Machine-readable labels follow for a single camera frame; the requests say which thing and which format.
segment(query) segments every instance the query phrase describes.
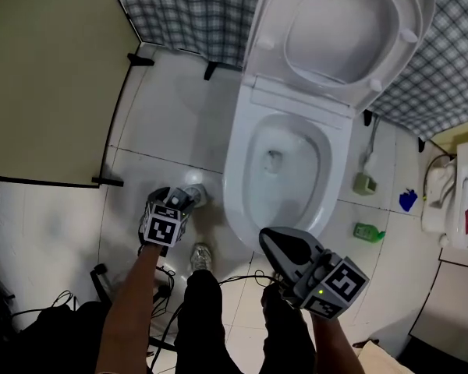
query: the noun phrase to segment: soap bottle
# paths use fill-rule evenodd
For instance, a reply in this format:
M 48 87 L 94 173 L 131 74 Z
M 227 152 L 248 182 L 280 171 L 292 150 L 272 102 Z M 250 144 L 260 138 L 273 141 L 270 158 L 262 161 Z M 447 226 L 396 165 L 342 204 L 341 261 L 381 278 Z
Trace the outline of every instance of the soap bottle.
M 357 223 L 353 229 L 353 236 L 365 240 L 368 242 L 379 242 L 385 236 L 384 231 L 378 231 L 378 229 L 372 224 Z

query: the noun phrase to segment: forearm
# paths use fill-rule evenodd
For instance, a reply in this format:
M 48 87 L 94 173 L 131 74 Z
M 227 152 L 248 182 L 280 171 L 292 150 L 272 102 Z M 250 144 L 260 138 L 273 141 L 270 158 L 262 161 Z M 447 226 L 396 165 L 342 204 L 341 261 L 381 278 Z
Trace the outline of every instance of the forearm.
M 160 246 L 146 246 L 119 290 L 105 320 L 97 372 L 145 373 L 160 251 Z
M 364 374 L 339 321 L 324 321 L 312 316 L 312 322 L 317 349 L 317 373 Z

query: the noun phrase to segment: plaid shower curtain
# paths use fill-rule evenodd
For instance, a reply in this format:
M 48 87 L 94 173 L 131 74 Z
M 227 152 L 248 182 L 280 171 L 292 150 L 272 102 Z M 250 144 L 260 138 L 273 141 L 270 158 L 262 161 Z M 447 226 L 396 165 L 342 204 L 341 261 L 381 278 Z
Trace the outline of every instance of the plaid shower curtain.
M 241 66 L 257 0 L 120 0 L 144 41 Z M 371 105 L 422 140 L 468 121 L 468 0 L 437 0 L 402 74 Z

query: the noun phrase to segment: shoe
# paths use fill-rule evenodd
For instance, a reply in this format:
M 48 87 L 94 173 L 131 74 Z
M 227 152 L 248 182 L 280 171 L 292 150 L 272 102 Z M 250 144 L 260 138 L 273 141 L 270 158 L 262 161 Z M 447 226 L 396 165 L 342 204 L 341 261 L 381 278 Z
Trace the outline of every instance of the shoe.
M 202 243 L 194 244 L 193 254 L 190 257 L 190 264 L 193 268 L 193 272 L 196 270 L 208 270 L 211 272 L 213 264 L 208 245 Z

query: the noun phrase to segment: door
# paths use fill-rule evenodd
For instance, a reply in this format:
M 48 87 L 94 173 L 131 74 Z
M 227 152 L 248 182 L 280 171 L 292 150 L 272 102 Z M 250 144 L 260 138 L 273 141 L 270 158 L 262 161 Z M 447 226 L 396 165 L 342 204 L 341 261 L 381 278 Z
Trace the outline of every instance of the door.
M 138 45 L 118 0 L 0 0 L 0 179 L 97 186 Z

